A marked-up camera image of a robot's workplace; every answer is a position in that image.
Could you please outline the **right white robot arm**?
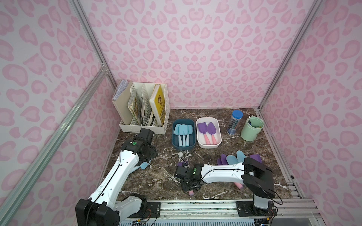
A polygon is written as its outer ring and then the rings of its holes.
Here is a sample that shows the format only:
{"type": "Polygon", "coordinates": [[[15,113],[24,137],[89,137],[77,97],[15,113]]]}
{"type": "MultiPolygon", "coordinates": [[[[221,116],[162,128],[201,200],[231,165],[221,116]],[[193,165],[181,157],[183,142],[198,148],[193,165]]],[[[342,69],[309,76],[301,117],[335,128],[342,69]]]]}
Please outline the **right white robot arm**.
{"type": "Polygon", "coordinates": [[[178,166],[174,177],[180,180],[183,192],[199,191],[204,184],[215,182],[243,184],[253,193],[254,207],[262,210],[269,209],[269,202],[276,196],[271,168],[250,157],[232,165],[178,166]]]}

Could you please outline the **purple square shovel pink handle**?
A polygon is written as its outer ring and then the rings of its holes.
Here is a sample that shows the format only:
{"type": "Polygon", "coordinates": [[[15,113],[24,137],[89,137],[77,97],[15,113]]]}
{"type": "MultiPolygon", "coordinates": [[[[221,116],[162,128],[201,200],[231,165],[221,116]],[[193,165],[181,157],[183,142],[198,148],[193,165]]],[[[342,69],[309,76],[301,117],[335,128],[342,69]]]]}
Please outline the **purple square shovel pink handle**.
{"type": "Polygon", "coordinates": [[[205,142],[207,145],[210,145],[210,141],[208,139],[208,136],[206,135],[207,133],[207,125],[205,122],[202,122],[202,123],[198,123],[198,129],[200,131],[200,133],[202,133],[204,135],[204,139],[205,139],[205,142]]]}

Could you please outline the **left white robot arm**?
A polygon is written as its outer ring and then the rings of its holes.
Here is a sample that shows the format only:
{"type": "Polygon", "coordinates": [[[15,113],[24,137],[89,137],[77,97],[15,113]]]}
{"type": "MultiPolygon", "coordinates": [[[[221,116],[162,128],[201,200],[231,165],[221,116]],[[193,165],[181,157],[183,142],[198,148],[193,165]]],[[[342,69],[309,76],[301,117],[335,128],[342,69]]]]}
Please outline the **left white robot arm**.
{"type": "Polygon", "coordinates": [[[119,204],[118,195],[129,175],[137,169],[146,169],[157,157],[152,145],[154,132],[142,128],[135,137],[126,140],[119,157],[99,187],[86,199],[76,204],[75,213],[79,226],[118,226],[130,216],[147,218],[147,199],[140,194],[131,194],[119,204]]]}

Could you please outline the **white storage box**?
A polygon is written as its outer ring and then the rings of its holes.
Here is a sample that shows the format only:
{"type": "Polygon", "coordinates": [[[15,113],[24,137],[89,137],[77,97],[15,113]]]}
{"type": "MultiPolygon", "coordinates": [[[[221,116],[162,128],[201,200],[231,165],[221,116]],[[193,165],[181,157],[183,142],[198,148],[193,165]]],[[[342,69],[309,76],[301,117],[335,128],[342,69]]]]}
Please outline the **white storage box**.
{"type": "Polygon", "coordinates": [[[213,117],[202,117],[196,121],[199,146],[204,149],[217,148],[222,142],[219,121],[213,117]]]}

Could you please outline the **dark teal storage box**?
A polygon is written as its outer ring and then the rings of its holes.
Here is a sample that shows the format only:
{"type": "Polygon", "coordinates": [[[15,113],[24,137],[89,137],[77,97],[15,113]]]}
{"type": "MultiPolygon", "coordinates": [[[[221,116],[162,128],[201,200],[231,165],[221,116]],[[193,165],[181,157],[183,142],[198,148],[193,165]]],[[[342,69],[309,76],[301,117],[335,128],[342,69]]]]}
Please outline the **dark teal storage box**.
{"type": "Polygon", "coordinates": [[[197,143],[196,125],[191,119],[178,119],[173,123],[172,145],[177,150],[191,150],[197,143]]]}

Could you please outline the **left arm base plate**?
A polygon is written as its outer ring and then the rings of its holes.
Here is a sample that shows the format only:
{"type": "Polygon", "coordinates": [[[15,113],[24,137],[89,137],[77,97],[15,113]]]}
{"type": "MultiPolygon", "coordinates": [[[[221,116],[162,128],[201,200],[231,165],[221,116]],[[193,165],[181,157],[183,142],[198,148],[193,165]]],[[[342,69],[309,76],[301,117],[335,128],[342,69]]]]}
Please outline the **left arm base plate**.
{"type": "Polygon", "coordinates": [[[128,218],[159,218],[161,210],[161,202],[147,202],[141,205],[141,209],[128,218]]]}

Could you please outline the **teal round shovel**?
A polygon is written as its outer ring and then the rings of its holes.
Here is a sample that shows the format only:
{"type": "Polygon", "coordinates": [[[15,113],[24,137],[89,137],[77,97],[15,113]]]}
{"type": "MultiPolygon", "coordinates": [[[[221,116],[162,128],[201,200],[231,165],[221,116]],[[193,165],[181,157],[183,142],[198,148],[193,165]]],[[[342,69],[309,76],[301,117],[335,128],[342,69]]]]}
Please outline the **teal round shovel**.
{"type": "Polygon", "coordinates": [[[182,141],[182,138],[181,138],[181,135],[179,133],[179,127],[181,125],[178,123],[175,125],[175,129],[174,129],[174,135],[177,135],[178,136],[178,146],[181,147],[183,145],[183,141],[182,141]]]}
{"type": "Polygon", "coordinates": [[[186,124],[181,124],[181,126],[179,127],[179,133],[180,133],[182,141],[183,141],[182,147],[185,147],[187,132],[188,132],[187,125],[186,124]]]}

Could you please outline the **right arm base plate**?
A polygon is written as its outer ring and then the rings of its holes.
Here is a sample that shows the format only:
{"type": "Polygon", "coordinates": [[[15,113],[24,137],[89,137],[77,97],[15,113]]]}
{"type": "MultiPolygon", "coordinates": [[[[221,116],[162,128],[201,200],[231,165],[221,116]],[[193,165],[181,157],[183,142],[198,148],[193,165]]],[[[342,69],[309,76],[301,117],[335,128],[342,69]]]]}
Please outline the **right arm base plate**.
{"type": "Polygon", "coordinates": [[[255,207],[253,201],[238,201],[236,208],[239,217],[275,217],[278,215],[273,201],[268,202],[266,210],[255,207]]]}

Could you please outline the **teal heart shovel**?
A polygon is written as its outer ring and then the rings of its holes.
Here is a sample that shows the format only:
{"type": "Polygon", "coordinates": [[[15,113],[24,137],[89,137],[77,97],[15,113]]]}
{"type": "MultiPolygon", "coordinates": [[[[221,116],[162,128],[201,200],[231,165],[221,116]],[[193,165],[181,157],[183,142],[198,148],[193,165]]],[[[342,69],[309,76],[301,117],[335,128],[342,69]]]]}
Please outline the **teal heart shovel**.
{"type": "Polygon", "coordinates": [[[187,135],[186,135],[186,141],[185,141],[185,146],[188,147],[189,146],[189,136],[193,133],[193,127],[192,125],[187,125],[187,135]]]}

